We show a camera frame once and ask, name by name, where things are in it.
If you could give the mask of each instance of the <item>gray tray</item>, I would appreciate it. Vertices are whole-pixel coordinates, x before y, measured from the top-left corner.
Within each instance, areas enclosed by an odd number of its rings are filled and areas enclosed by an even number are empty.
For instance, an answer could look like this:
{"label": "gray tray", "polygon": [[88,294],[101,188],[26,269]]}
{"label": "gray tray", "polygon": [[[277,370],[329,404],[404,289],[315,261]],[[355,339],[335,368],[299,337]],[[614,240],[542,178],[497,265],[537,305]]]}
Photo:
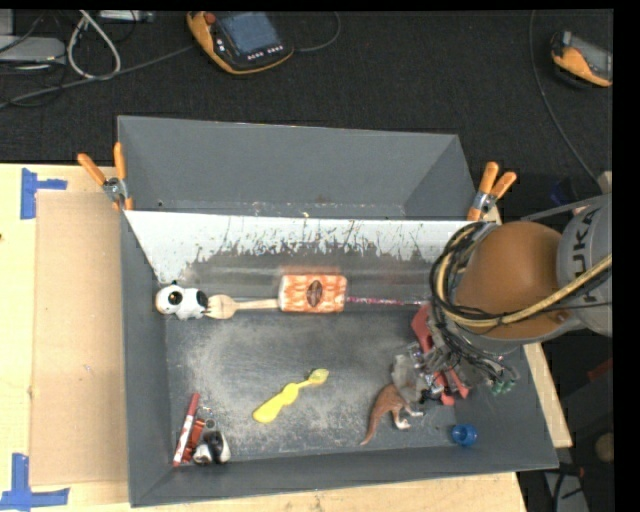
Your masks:
{"label": "gray tray", "polygon": [[[428,255],[436,242],[419,242],[408,259],[371,241],[368,251],[358,246],[353,252],[310,253],[312,244],[235,258],[228,251],[200,251],[175,275],[159,269],[166,270],[162,262],[175,260],[175,253],[189,252],[189,244],[206,245],[189,232],[192,214],[246,216],[248,227],[232,230],[227,242],[264,238],[251,227],[256,217],[285,225],[287,219],[309,219],[310,225],[323,219],[324,227],[334,222],[338,228],[358,219],[406,233],[415,232],[420,219],[455,226],[474,194],[456,136],[129,116],[119,119],[118,130],[136,203],[136,212],[121,221],[133,506],[557,466],[520,349],[508,356],[522,374],[510,393],[494,397],[478,387],[455,407],[433,402],[423,417],[409,419],[409,431],[397,430],[387,415],[374,439],[360,446],[375,396],[391,381],[394,356],[414,339],[416,309],[348,304],[337,315],[246,311],[229,320],[181,321],[153,306],[156,291],[171,278],[208,294],[270,297],[284,264],[305,263],[339,267],[358,294],[428,296]],[[153,234],[159,226],[183,248],[163,247]],[[313,242],[353,248],[344,235]],[[284,384],[318,367],[330,370],[325,384],[302,390],[271,424],[252,420],[253,410]],[[195,391],[227,436],[228,464],[171,466]],[[456,423],[473,423],[477,443],[453,443]]]}

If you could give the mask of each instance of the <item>toy dinosaur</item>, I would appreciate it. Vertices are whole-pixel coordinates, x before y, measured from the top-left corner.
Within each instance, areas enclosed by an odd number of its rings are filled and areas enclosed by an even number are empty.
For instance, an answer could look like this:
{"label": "toy dinosaur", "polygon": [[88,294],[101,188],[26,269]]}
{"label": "toy dinosaur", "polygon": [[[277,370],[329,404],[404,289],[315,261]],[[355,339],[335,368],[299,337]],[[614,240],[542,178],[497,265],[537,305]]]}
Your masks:
{"label": "toy dinosaur", "polygon": [[400,419],[400,411],[403,409],[412,416],[419,415],[419,413],[416,413],[411,409],[409,402],[402,397],[395,384],[391,383],[383,387],[378,393],[378,397],[371,409],[371,415],[369,416],[369,428],[367,429],[365,438],[362,440],[360,445],[365,445],[371,441],[375,435],[376,429],[378,428],[380,419],[388,412],[393,415],[393,422],[400,430],[407,430],[410,428],[411,425],[409,425],[406,418],[402,420]]}

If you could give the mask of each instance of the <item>wooden table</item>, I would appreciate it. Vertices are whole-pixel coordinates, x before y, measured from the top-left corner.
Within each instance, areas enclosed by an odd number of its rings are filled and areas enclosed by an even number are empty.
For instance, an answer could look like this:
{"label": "wooden table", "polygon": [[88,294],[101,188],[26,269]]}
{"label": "wooden table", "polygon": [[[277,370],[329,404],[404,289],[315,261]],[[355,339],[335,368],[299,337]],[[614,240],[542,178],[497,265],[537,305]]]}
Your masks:
{"label": "wooden table", "polygon": [[[37,173],[39,180],[67,181],[65,191],[37,192],[37,216],[30,220],[20,220],[23,167]],[[115,175],[113,168],[102,170],[106,176]],[[80,166],[2,164],[0,198],[0,269],[5,287],[0,294],[0,490],[11,486],[11,454],[18,452],[30,457],[34,491],[71,488],[69,503],[63,508],[129,510],[118,323],[119,214]],[[74,236],[73,230],[82,226],[82,237]],[[59,277],[70,273],[80,278]],[[56,313],[56,308],[68,313],[68,318],[66,313]],[[75,336],[74,345],[64,340],[67,330],[67,335]],[[85,351],[86,356],[91,350],[99,353],[99,364],[79,364],[78,354]],[[569,447],[571,436],[542,348],[529,345],[526,354],[553,443],[557,448]],[[105,366],[109,368],[104,374],[108,377],[96,378]],[[70,382],[77,385],[69,387]],[[87,400],[82,393],[90,393],[92,399]],[[63,415],[68,407],[76,407],[72,421]],[[107,417],[109,421],[95,421]],[[104,442],[104,432],[111,436],[110,443]],[[110,463],[98,462],[95,478],[85,475],[86,471],[95,471],[96,460]],[[67,467],[75,475],[65,472]],[[157,508],[261,512],[526,510],[515,473]]]}

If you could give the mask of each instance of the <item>wooden spoon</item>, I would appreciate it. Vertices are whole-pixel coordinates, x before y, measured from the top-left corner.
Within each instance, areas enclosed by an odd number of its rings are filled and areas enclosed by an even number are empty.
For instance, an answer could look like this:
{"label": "wooden spoon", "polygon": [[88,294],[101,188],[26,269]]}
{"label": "wooden spoon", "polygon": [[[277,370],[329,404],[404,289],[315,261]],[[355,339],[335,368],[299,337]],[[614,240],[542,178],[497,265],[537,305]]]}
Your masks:
{"label": "wooden spoon", "polygon": [[231,318],[239,309],[278,309],[278,299],[236,302],[228,295],[212,295],[205,315],[217,320]]}

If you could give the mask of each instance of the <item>toy figure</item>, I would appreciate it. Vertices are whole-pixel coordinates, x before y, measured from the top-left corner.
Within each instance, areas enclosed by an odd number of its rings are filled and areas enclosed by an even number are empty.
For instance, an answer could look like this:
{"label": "toy figure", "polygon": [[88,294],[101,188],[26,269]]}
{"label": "toy figure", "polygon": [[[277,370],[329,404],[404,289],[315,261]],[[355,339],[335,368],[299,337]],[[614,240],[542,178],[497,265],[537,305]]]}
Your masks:
{"label": "toy figure", "polygon": [[208,305],[207,295],[197,288],[182,288],[173,283],[156,294],[156,309],[163,315],[175,314],[180,320],[202,318]]}
{"label": "toy figure", "polygon": [[360,445],[365,445],[375,435],[376,429],[378,428],[378,424],[380,423],[380,419],[383,415],[390,412],[393,415],[393,422],[396,427],[400,430],[407,430],[411,427],[407,419],[400,419],[400,411],[405,410],[411,416],[419,416],[420,413],[414,412],[400,392],[398,388],[396,388],[395,384],[387,384],[385,387],[380,390],[378,393],[378,397],[373,405],[373,409],[371,410],[371,415],[369,416],[369,428],[367,429],[367,434],[365,438],[360,443]]}

